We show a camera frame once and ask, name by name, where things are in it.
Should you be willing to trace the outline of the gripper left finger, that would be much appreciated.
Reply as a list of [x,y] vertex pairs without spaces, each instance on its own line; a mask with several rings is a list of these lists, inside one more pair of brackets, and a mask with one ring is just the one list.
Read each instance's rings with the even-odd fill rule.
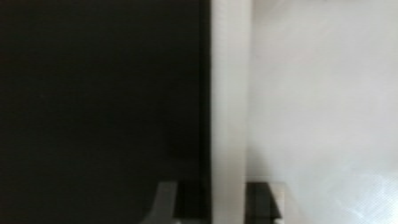
[[210,224],[206,191],[199,182],[158,183],[144,224]]

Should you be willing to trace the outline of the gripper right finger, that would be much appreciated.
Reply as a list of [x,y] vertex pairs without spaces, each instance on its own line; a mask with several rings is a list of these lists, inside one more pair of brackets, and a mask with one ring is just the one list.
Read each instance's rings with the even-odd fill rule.
[[249,182],[245,188],[245,224],[277,224],[282,214],[268,183]]

